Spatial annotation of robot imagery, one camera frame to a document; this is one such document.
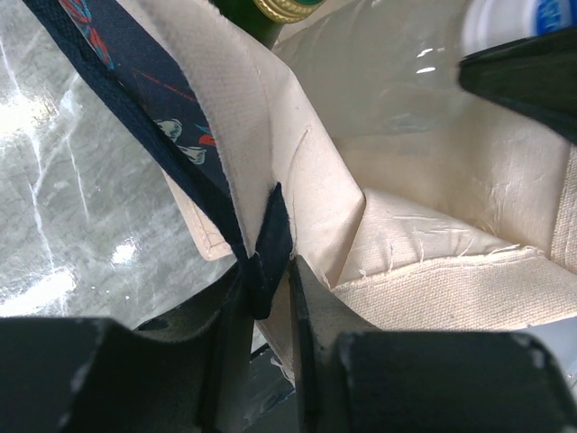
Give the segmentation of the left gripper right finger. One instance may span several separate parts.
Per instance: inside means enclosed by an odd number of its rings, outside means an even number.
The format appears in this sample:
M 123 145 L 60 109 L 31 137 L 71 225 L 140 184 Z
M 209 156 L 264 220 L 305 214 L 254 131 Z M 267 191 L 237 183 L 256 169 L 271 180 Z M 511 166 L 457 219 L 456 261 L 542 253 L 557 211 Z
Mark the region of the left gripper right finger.
M 289 266 L 302 432 L 573 432 L 553 354 L 510 332 L 382 331 Z

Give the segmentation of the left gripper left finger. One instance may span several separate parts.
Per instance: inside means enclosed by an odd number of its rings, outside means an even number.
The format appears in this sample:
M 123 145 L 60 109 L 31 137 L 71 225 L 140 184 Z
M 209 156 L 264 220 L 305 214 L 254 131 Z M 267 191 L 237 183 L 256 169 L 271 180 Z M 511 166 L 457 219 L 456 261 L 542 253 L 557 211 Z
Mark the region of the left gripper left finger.
M 252 320 L 237 267 L 136 329 L 1 322 L 4 432 L 239 432 Z

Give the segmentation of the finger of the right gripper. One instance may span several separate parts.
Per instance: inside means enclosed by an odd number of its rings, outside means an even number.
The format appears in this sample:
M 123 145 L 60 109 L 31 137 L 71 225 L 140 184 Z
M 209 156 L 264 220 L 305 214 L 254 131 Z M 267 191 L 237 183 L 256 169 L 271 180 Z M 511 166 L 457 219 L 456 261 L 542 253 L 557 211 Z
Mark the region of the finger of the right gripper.
M 459 86 L 576 143 L 576 29 L 512 41 L 459 63 Z

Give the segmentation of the beige canvas tote bag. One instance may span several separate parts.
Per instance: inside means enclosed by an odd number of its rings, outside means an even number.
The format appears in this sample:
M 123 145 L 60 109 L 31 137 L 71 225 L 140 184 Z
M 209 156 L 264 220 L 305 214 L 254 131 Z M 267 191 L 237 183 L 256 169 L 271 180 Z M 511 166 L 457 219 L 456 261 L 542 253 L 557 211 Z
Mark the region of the beige canvas tote bag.
M 576 377 L 576 149 L 487 104 L 423 137 L 338 139 L 289 68 L 204 1 L 35 1 L 77 72 L 161 166 L 219 256 L 302 255 L 387 330 L 541 337 Z M 134 25 L 175 67 L 215 138 L 215 187 L 87 39 Z

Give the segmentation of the clear blue cap bottle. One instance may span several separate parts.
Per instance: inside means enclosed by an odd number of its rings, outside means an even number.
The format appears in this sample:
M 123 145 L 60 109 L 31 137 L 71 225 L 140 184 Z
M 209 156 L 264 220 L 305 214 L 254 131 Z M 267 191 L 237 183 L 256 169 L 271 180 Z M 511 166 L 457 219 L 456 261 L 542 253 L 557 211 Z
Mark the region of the clear blue cap bottle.
M 462 58 L 575 24 L 573 1 L 353 1 L 275 51 L 332 136 L 422 133 L 468 102 Z

